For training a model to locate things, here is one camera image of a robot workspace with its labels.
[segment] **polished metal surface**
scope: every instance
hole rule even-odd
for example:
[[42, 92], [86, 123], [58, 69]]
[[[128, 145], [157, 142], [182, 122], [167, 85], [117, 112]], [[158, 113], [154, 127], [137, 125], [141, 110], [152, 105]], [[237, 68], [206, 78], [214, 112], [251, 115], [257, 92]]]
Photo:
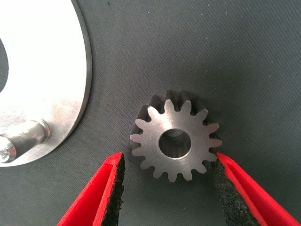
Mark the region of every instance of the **polished metal surface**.
[[44, 142], [45, 134], [36, 139], [34, 128], [19, 131], [34, 136], [30, 142], [30, 136], [23, 143], [2, 136], [0, 167], [6, 167], [41, 158], [69, 136], [87, 104], [92, 59], [75, 0], [0, 1], [0, 21], [9, 66], [0, 92], [0, 134], [30, 120], [49, 127]]
[[137, 127], [130, 136], [132, 141], [141, 144], [132, 154], [145, 156], [140, 167], [154, 166], [155, 178], [167, 172], [170, 182], [174, 182], [179, 173], [186, 180], [192, 180], [192, 169], [205, 173], [202, 161], [215, 161], [217, 158], [209, 152], [209, 148], [222, 144], [220, 140], [209, 137], [219, 128], [218, 124], [203, 124], [208, 110], [192, 115], [191, 101], [186, 92], [180, 93], [180, 104], [177, 102], [170, 91], [164, 106], [154, 96], [150, 106], [142, 108], [135, 120]]
[[9, 128], [0, 135], [0, 159], [2, 163], [8, 163], [29, 151], [35, 145], [41, 144], [50, 136], [50, 129], [43, 121], [27, 120]]

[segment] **metal shaft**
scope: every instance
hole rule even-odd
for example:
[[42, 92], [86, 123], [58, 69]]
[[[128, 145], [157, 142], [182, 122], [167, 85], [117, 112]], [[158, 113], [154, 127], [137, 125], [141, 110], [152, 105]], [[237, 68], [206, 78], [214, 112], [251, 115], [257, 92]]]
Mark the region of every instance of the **metal shaft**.
[[8, 163], [49, 138], [50, 130], [43, 121], [28, 120], [0, 135], [0, 162]]

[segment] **gear bore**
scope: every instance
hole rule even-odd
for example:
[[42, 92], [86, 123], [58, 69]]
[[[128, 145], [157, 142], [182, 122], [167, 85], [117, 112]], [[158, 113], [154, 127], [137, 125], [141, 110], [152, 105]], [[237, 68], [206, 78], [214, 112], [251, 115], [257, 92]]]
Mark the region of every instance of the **gear bore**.
[[202, 161], [215, 161], [217, 158], [209, 152], [209, 148], [222, 144], [222, 141], [209, 137], [219, 128], [218, 124], [203, 124], [208, 110], [203, 109], [192, 115], [189, 95], [181, 92], [179, 97], [180, 108], [170, 91], [164, 106], [160, 98], [154, 96], [150, 106], [140, 111], [135, 120], [138, 128], [130, 136], [132, 141], [141, 144], [132, 154], [145, 156], [140, 167], [147, 169], [154, 166], [154, 178], [166, 172], [170, 182], [174, 182], [179, 173], [186, 180], [192, 180], [193, 169], [205, 173]]

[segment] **spur gear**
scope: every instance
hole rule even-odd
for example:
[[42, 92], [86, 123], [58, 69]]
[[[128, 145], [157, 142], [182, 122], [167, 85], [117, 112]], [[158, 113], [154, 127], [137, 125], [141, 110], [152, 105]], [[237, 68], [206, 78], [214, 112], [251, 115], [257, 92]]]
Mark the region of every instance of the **spur gear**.
[[192, 115], [188, 94], [181, 92], [179, 97], [182, 104], [180, 108], [172, 101], [170, 91], [167, 92], [164, 106], [159, 97], [154, 96], [150, 106], [142, 108], [135, 120], [137, 130], [130, 135], [132, 141], [141, 144], [132, 154], [145, 156], [140, 167], [147, 169], [154, 166], [154, 178], [159, 178], [166, 172], [170, 182], [176, 181], [179, 173], [186, 180], [192, 180], [193, 169], [205, 173], [206, 168], [202, 161], [217, 159], [209, 152], [209, 148], [222, 144], [222, 141], [209, 137], [219, 128], [218, 124], [202, 123], [208, 110], [204, 109]]

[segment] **dark gray cloth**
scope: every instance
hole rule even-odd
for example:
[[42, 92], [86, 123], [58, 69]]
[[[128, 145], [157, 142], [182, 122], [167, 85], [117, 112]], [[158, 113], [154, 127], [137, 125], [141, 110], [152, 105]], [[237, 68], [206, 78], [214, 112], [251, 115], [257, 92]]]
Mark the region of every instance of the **dark gray cloth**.
[[[126, 174], [119, 225], [226, 225], [208, 174], [156, 180], [152, 169], [139, 169], [143, 158], [131, 155], [135, 117], [167, 89], [202, 98], [220, 125], [218, 151], [301, 221], [299, 0], [79, 0], [79, 6], [93, 57], [87, 109], [55, 151], [0, 169], [0, 225], [55, 225], [102, 162], [120, 151]], [[1, 84], [3, 66], [1, 60]]]

